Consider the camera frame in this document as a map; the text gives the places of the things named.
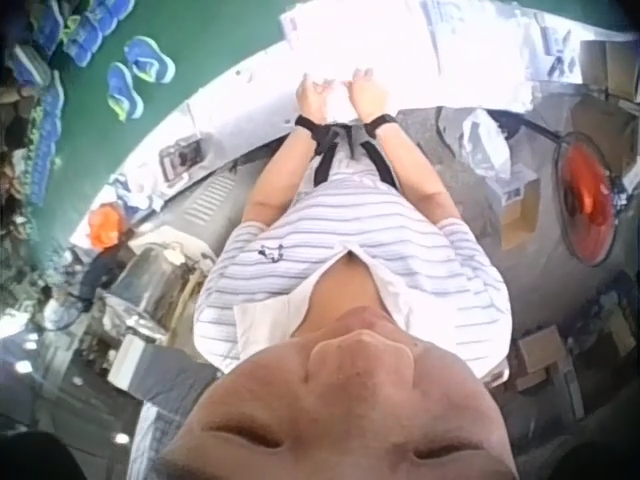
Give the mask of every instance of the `black wristband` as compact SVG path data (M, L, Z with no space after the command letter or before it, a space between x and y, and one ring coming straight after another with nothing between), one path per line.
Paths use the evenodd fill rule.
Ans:
M322 155L326 152L329 146L338 137L338 133L335 132L330 125L318 125L316 122L304 115L298 115L295 125L297 127L302 127L311 133L311 138L316 142L315 155Z
M376 139L376 132L382 125L386 125L387 123L398 123L396 117L389 114L380 115L379 117L374 118L369 123L364 124L364 131L367 132L369 137Z

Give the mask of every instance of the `paper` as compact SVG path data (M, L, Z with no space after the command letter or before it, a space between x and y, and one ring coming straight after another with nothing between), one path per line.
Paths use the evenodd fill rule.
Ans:
M442 105L524 112L533 93L519 10L486 0L424 0Z
M437 103L435 54L417 1L316 0L281 22L295 61L314 80L350 80L356 68L373 68L389 89L392 113ZM330 121L356 118L341 86L328 110Z
M530 78L538 81L582 84L581 42L573 22L549 23L536 13L530 22Z
M511 177L508 179L495 177L487 178L487 184L500 197L501 207L517 202L524 198L528 183L537 179L537 175L522 164L513 165Z

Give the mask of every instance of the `orange cap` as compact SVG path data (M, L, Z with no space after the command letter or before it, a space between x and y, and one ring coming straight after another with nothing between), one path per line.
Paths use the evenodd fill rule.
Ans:
M89 240L97 250L112 247L127 228L124 214L117 204L109 203L89 213Z

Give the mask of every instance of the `striped shirt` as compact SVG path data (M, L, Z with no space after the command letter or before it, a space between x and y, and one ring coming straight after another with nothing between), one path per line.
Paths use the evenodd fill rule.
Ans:
M246 222L234 230L198 300L198 350L224 372L235 367L241 355L234 307L290 294L345 244L357 245L408 289L454 308L457 315L438 320L453 324L453 352L476 375L506 358L509 295L469 227L457 219L435 226L397 191L364 175L330 179L269 229Z

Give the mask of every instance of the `shirt logo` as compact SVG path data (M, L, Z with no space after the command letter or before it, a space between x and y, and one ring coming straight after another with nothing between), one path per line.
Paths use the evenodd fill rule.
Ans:
M282 244L278 245L277 248L262 245L260 250L258 250L258 255L269 260L271 263L278 263L284 257L284 247Z

